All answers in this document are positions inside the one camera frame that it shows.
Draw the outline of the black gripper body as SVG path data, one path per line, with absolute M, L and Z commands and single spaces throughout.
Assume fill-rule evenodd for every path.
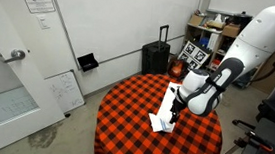
M 172 101 L 172 107 L 171 107 L 171 111 L 172 113 L 176 113 L 178 114 L 179 112 L 181 112 L 183 109 L 186 108 L 186 99 L 185 97 L 180 93 L 179 90 L 176 90 L 174 92 L 175 94 L 175 98 Z

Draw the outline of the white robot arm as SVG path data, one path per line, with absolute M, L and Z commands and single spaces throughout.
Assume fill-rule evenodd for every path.
M 174 92 L 169 122 L 175 123 L 187 108 L 204 117 L 220 103 L 221 94 L 244 73 L 267 60 L 275 52 L 275 6 L 261 10 L 236 37 L 213 73 L 192 69 Z

